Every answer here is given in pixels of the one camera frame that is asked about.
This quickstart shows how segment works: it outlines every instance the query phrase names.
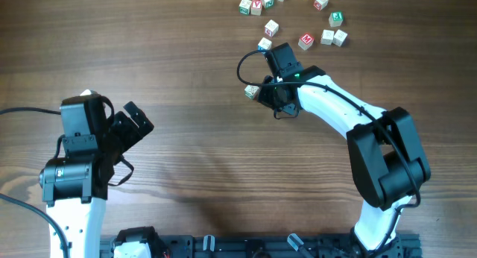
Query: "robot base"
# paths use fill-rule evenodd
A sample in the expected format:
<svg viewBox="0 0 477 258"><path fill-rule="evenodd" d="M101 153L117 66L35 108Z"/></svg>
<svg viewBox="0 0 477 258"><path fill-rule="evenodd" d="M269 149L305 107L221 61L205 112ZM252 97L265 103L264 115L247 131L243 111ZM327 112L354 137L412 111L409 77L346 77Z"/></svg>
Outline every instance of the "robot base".
<svg viewBox="0 0 477 258"><path fill-rule="evenodd" d="M371 255L362 252L354 237L353 231L348 234L323 234L303 237L301 238L303 245L300 246L299 251L295 251L287 242L287 237L283 236L236 238L215 238L214 236L158 236L158 239L161 245L160 255L155 254L150 257L347 258L369 257ZM116 237L101 240L101 258L115 257L115 244L117 245ZM422 257L422 255L419 235L397 234L396 238L385 247L385 251L375 257L418 258Z"/></svg>

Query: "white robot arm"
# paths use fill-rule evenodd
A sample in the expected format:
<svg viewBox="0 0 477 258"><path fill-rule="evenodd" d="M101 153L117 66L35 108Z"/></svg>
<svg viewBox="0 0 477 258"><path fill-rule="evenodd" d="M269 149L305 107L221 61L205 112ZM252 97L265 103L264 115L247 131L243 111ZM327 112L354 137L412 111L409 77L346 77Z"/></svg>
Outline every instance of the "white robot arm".
<svg viewBox="0 0 477 258"><path fill-rule="evenodd" d="M111 109L109 117L105 104ZM133 167L122 154L154 129L133 102L124 108L130 118L121 111L115 114L111 102L93 92L67 98L61 104L65 134L58 139L54 158L40 172L40 186L46 213L66 236L71 258L99 257L108 186L129 179ZM66 156L58 157L62 143ZM113 166L119 162L131 173L113 185ZM51 258L63 257L60 236L50 226Z"/></svg>
<svg viewBox="0 0 477 258"><path fill-rule="evenodd" d="M380 107L367 104L349 94L336 85L328 75L318 75L308 80L308 82L323 84L340 92L359 106L366 108L376 119L382 117L382 113L386 111ZM305 111L313 113L324 120L345 139L347 138L346 133L352 130L356 125L371 123L368 117L330 91L318 89L316 86L304 85L297 89L297 93L300 99L300 105ZM393 225L395 209L402 204L407 204L410 200L411 196L400 198L387 210L381 210L372 207L366 201L363 202L361 216L354 228L354 233L367 250L371 251L378 247L379 243L386 236L388 228ZM396 226L397 224L394 225L392 234L387 242L394 239Z"/></svg>

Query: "wire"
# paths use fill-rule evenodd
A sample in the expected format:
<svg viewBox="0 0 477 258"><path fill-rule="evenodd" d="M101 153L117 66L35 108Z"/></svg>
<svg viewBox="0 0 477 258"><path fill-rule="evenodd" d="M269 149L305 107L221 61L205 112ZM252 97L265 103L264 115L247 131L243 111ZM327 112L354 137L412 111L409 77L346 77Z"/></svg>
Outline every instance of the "wire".
<svg viewBox="0 0 477 258"><path fill-rule="evenodd" d="M253 54L257 54L257 53L264 53L264 52L268 52L269 50L255 50L255 51L252 51L248 54L246 54L239 62L238 62L238 65L237 65L237 78L244 84L247 84L247 85L251 85L251 86L259 86L259 87L277 87L277 86L303 86L303 85L307 85L307 86L316 86L316 87L320 87L326 91L330 91L331 93L337 95L338 97L342 98L343 100L345 100L347 103L349 103L351 106L353 106L354 108L356 108L360 113L364 114L366 117L368 117L372 123L374 124L374 126L376 128L379 129L379 131L385 136L385 139L386 139L386 142L391 144L391 146L393 147L393 149L395 150L396 152L396 155L398 156L399 158L399 161L402 163L402 165L404 166L404 170L405 170L405 173L408 175L408 178L409 178L409 182L411 183L411 188L412 188L412 191L413 193L416 195L416 202L414 204L403 204L403 205L400 205L396 208L396 213L394 214L394 217L393 217L393 221L391 222L392 225L388 228L388 232L385 234L385 238L379 243L378 247L372 251L372 254L371 256L374 257L378 252L381 251L381 249L386 245L386 242L389 240L389 238L391 237L391 234L392 234L392 231L394 229L394 227L396 227L396 224L397 224L397 219L399 218L399 216L401 215L401 212L403 209L405 208L416 208L420 205L420 201L421 201L421 197L420 197L420 192L419 192L419 189L417 188L417 184L414 180L414 178L412 177L412 174L411 174L411 170L409 168L409 165L408 163L405 161L405 158L404 156L402 155L402 152L401 150L399 150L399 148L397 147L397 144L396 142L393 140L393 138L391 137L391 135L388 133L388 131L376 120L376 118L374 118L370 113L368 113L365 108L363 106L359 106L357 105L357 103L355 103L354 101L352 101L351 99L349 99L348 97L346 97L345 95L341 94L340 92L334 90L333 88L327 86L327 85L323 85L323 84L318 84L318 83L313 83L313 82L279 82L279 83L270 83L270 84L258 84L258 83L252 83L252 82L247 82L245 81L244 79L241 78L240 76L240 67L241 67L241 64L251 55Z"/></svg>
<svg viewBox="0 0 477 258"><path fill-rule="evenodd" d="M61 228L57 224L57 222L54 221L54 219L52 219L50 216L48 216L46 213L44 213L43 211L41 211L37 207L34 207L30 204L27 204L23 201L15 199L15 198L9 197L8 195L4 195L4 194L0 193L0 198L5 200L5 201L11 202L15 205L24 207L27 210L31 210L32 212L39 215L41 218L44 218L45 221L47 221L53 227L54 232L56 232L56 234L60 238L60 242L61 242L60 247L63 250L63 258L68 258L68 245L67 245L67 241L66 241L66 236L65 236L65 234L63 234L63 231L61 230Z"/></svg>
<svg viewBox="0 0 477 258"><path fill-rule="evenodd" d="M35 108L35 107L15 107L15 108L8 108L5 110L0 110L0 115L4 113L15 113L15 112L38 112L38 113L50 113L61 115L59 111L47 110L42 108Z"/></svg>
<svg viewBox="0 0 477 258"><path fill-rule="evenodd" d="M103 101L111 109L111 115L110 115L110 117L107 118L107 121L109 121L110 125L111 125L114 122L114 106L113 106L113 103L111 103L111 101L104 96L101 96L101 101Z"/></svg>
<svg viewBox="0 0 477 258"><path fill-rule="evenodd" d="M61 148L61 142L63 141L63 138L65 138L65 134L61 135L58 140L57 140L57 150L54 152L53 159L57 159L58 156L60 155L60 148Z"/></svg>
<svg viewBox="0 0 477 258"><path fill-rule="evenodd" d="M125 164L131 170L131 172L129 172L128 175L126 175L124 178L122 178L119 181L119 183L108 183L107 184L108 186L120 186L123 183L127 182L127 180L129 180L129 178L131 178L131 176L133 176L133 172L134 172L133 165L131 165L131 163L129 163L122 155L119 157L119 161L121 161L121 163Z"/></svg>
<svg viewBox="0 0 477 258"><path fill-rule="evenodd" d="M5 114L5 113L15 113L15 112L38 112L38 113L50 113L50 114L54 114L54 115L61 115L61 112L58 112L58 111L35 108L35 107L15 107L15 108L9 108L9 109L5 109L5 110L0 110L0 115ZM60 154L60 146L61 146L62 136L60 136L60 138L58 138L57 152L55 153L55 157L58 157L58 155ZM68 241L66 240L66 236L63 233L63 231L61 230L60 226L57 224L57 222L54 221L54 219L52 219L49 215L47 215L46 213L44 213L42 210L38 209L37 207L32 206L32 205L30 205L28 203L25 203L23 201L17 200L15 198L9 197L8 195L4 195L4 194L0 193L0 198L5 200L5 201L11 202L15 205L24 207L27 210L31 210L32 212L39 215L41 218L45 219L45 221L47 221L53 227L54 232L60 238L60 242L61 242L60 247L61 247L61 250L63 251L63 258L68 258L69 257L68 244L67 244Z"/></svg>

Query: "wood grain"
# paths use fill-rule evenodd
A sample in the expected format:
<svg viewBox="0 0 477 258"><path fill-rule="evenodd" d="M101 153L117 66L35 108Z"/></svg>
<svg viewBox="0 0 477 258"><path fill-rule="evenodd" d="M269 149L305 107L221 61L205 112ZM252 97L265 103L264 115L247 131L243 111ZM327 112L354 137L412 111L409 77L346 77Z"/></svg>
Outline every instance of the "wood grain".
<svg viewBox="0 0 477 258"><path fill-rule="evenodd" d="M303 113L276 121L244 97L236 64L263 26L280 24L304 66L317 65L359 98L404 107L432 167L423 204L399 229L419 233L425 257L477 252L476 0L287 0L262 16L240 0L0 0L0 108L58 108L95 89L117 110L135 101L156 125L125 156L130 181L111 188L103 234L153 225L162 234L347 232L361 197L346 142ZM313 45L341 10L348 43ZM251 57L243 77L261 81ZM62 133L58 116L0 121L0 192L44 207L37 183ZM114 180L127 174L119 166ZM48 257L47 224L0 202L0 257Z"/></svg>

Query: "black plastic housing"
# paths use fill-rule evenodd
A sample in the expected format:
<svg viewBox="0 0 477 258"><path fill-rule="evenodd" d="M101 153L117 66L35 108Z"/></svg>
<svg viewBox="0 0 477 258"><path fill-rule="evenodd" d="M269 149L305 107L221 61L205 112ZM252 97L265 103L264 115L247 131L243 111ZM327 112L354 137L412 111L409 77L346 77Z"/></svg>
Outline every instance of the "black plastic housing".
<svg viewBox="0 0 477 258"><path fill-rule="evenodd" d="M283 82L306 82L318 75L326 75L326 73L324 70L316 66L311 66L301 72L283 78ZM274 78L270 75L267 75L262 83L272 84L273 82ZM284 110L284 108L288 105L293 105L293 107L301 110L300 101L298 100L297 94L298 87L299 85L263 87L260 90L258 102L265 105L266 107L271 108L272 110L277 109L278 111L283 111L286 113L288 112Z"/></svg>
<svg viewBox="0 0 477 258"><path fill-rule="evenodd" d="M136 227L121 230L114 240L114 245L121 246L126 242L147 243L153 258L162 258L167 251L167 247L157 235L154 227Z"/></svg>
<svg viewBox="0 0 477 258"><path fill-rule="evenodd" d="M265 53L265 59L274 78L286 78L289 75L303 71L301 63L298 62L288 43L278 45L270 51L267 51Z"/></svg>
<svg viewBox="0 0 477 258"><path fill-rule="evenodd" d="M411 115L401 107L383 113L378 122L389 127L404 155L417 188L431 177L431 169ZM383 141L373 123L356 125L347 132L351 170L356 188L373 207L388 209L406 195L414 195L411 182L395 151L383 156Z"/></svg>
<svg viewBox="0 0 477 258"><path fill-rule="evenodd" d="M42 200L49 207L64 198L107 199L107 186L120 156L148 135L154 126L132 102L107 119L99 94L67 98L61 104L64 158L53 158L40 172Z"/></svg>

